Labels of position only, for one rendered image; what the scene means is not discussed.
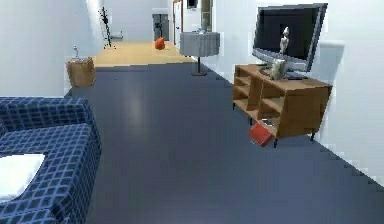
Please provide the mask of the wooden framed room door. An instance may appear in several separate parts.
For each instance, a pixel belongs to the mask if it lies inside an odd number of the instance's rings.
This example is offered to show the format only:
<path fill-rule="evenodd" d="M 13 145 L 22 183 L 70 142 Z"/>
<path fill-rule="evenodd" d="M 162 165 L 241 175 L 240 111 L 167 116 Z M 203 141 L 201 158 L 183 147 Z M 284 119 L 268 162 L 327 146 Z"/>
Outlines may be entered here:
<path fill-rule="evenodd" d="M 183 0 L 173 1 L 174 43 L 179 47 L 180 33 L 183 30 Z"/>

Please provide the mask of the blue checked sofa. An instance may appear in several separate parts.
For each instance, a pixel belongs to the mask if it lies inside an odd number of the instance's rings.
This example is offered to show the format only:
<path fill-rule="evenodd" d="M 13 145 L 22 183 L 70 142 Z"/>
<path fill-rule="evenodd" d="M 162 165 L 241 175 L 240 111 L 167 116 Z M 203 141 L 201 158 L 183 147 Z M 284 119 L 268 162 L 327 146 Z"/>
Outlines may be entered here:
<path fill-rule="evenodd" d="M 101 140 L 84 97 L 0 97 L 0 156 L 43 154 L 26 190 L 0 204 L 0 224 L 85 224 Z"/>

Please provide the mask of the round table with grey cloth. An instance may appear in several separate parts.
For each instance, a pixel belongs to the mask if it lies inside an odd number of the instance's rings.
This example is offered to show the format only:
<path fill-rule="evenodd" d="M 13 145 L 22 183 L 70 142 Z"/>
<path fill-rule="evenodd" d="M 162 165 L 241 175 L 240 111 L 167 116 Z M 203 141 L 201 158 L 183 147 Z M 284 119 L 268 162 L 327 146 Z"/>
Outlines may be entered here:
<path fill-rule="evenodd" d="M 201 71 L 201 58 L 219 54 L 220 34 L 218 32 L 182 32 L 180 34 L 180 53 L 197 58 L 197 70 L 193 76 L 205 76 Z"/>

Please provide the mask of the red box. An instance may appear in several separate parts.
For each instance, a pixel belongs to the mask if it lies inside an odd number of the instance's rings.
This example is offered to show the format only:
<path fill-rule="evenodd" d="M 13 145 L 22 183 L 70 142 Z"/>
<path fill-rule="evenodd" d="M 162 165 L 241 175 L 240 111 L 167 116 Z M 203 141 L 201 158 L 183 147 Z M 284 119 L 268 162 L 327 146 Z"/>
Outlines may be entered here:
<path fill-rule="evenodd" d="M 274 138 L 273 134 L 260 123 L 255 123 L 248 134 L 254 142 L 262 147 L 265 147 Z"/>

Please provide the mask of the black flat television set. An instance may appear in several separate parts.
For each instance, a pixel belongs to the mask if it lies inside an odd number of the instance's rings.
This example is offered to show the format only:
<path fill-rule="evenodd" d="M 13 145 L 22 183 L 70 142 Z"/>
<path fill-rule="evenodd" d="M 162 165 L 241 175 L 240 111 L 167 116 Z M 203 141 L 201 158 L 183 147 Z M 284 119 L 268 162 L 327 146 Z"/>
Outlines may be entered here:
<path fill-rule="evenodd" d="M 302 80 L 310 72 L 327 3 L 265 6 L 258 8 L 252 55 L 272 65 L 284 60 L 284 77 Z"/>

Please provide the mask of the wooden television stand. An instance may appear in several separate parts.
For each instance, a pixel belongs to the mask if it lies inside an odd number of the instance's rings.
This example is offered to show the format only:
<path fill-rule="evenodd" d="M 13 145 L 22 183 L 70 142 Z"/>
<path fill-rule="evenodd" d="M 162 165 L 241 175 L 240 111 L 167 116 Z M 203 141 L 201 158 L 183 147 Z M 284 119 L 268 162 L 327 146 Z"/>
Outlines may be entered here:
<path fill-rule="evenodd" d="M 236 65 L 232 108 L 260 123 L 278 140 L 319 131 L 332 86 L 313 78 L 271 80 L 266 66 Z"/>

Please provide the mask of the dark grey cabinet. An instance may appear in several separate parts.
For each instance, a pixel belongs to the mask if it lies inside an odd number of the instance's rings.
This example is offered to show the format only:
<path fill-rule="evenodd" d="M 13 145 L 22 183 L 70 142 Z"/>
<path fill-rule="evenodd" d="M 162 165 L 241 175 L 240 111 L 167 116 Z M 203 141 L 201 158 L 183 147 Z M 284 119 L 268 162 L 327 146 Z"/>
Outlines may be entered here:
<path fill-rule="evenodd" d="M 154 40 L 163 37 L 165 41 L 169 40 L 169 20 L 167 14 L 153 14 Z"/>

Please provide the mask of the small wooden side table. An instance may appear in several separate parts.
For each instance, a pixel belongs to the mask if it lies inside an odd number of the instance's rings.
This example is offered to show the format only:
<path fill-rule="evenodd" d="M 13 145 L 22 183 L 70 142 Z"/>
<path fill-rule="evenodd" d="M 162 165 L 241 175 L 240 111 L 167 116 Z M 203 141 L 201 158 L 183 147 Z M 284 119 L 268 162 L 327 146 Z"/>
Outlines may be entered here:
<path fill-rule="evenodd" d="M 92 86 L 96 80 L 93 59 L 74 59 L 66 63 L 66 69 L 72 87 Z"/>

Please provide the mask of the grey figure statue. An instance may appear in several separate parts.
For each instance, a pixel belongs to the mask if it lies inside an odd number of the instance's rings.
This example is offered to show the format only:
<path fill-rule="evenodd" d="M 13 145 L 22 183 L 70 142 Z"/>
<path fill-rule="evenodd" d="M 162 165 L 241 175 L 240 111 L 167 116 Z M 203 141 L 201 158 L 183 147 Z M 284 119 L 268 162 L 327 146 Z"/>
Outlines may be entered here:
<path fill-rule="evenodd" d="M 284 77 L 285 64 L 286 64 L 286 60 L 284 59 L 284 52 L 286 51 L 289 44 L 288 36 L 289 36 L 289 28 L 285 27 L 283 30 L 283 37 L 280 40 L 279 57 L 276 58 L 272 63 L 272 68 L 271 68 L 272 80 L 280 80 Z"/>

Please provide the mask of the white cushion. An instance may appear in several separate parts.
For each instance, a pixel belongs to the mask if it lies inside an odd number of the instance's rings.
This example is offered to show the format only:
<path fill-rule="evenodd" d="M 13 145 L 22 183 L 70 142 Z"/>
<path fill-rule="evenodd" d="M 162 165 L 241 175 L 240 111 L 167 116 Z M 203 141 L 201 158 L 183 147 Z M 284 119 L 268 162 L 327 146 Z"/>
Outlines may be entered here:
<path fill-rule="evenodd" d="M 45 159 L 44 154 L 10 155 L 0 158 L 0 203 L 20 196 Z"/>

